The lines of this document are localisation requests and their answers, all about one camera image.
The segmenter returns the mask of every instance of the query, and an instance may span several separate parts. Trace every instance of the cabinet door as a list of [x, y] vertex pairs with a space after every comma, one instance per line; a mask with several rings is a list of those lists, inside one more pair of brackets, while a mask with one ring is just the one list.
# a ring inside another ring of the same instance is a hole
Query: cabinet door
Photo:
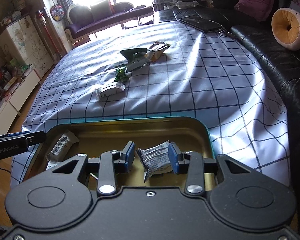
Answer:
[[0, 113], [0, 135], [9, 131], [17, 114], [18, 111], [8, 102]]
[[22, 81], [17, 90], [13, 93], [10, 98], [10, 103], [18, 111], [20, 111], [24, 102], [26, 101], [32, 90], [35, 88], [35, 86], [39, 83], [39, 81], [40, 78], [35, 73], [35, 71], [32, 70], [29, 75], [27, 75], [26, 78]]

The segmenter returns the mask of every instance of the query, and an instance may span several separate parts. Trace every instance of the orange plush cushion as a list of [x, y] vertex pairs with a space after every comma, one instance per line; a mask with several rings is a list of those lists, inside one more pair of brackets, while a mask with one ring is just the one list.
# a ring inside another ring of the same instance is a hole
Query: orange plush cushion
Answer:
[[274, 13], [271, 26], [279, 44], [290, 50], [300, 49], [300, 13], [280, 8]]

